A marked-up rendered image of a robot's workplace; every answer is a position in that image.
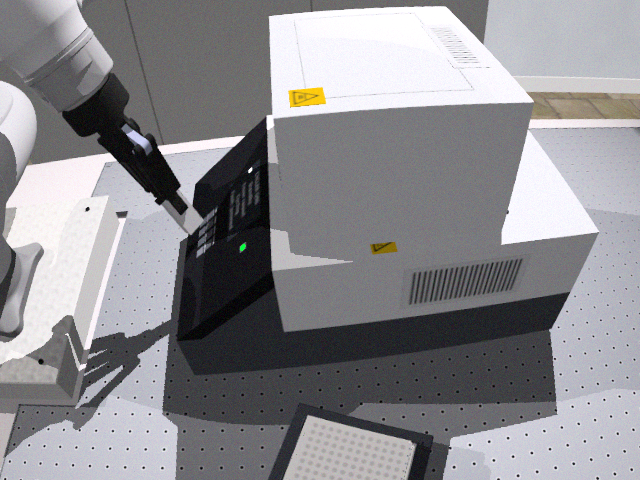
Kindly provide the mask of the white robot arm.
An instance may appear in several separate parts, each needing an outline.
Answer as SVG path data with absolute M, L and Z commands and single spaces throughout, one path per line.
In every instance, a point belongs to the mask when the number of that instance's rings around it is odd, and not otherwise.
M 0 0 L 0 61 L 53 113 L 83 104 L 113 68 L 80 13 L 92 1 Z M 36 132 L 29 98 L 0 81 L 0 336 L 8 338 L 24 328 L 24 310 L 44 254 L 38 242 L 11 248 L 2 235 L 6 203 L 30 160 Z

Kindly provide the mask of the white benchtop lab instrument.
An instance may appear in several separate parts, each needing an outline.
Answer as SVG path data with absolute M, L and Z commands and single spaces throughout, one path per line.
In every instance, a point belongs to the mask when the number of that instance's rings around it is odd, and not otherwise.
M 498 60 L 447 7 L 269 23 L 273 119 L 195 184 L 194 375 L 552 329 L 599 231 Z

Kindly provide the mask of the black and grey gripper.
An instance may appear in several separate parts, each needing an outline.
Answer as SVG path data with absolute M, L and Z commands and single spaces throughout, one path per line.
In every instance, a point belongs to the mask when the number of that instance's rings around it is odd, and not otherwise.
M 135 120 L 124 115 L 129 93 L 114 73 L 108 75 L 92 97 L 73 110 L 63 111 L 62 117 L 81 137 L 97 132 L 101 137 L 98 143 L 118 159 L 147 193 L 157 198 L 155 202 L 165 208 L 185 233 L 192 235 L 204 220 L 179 190 L 181 184 L 154 136 L 148 133 L 144 137 Z

